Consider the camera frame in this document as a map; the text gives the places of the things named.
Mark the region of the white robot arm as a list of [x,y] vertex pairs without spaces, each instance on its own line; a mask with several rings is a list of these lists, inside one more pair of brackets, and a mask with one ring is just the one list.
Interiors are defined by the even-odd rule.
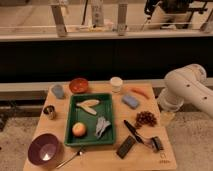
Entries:
[[175,113],[185,101],[213,119],[213,90],[203,84],[206,79],[206,70],[199,64],[186,65],[166,74],[165,87],[157,98],[157,103],[162,109],[162,126],[167,126],[174,119]]

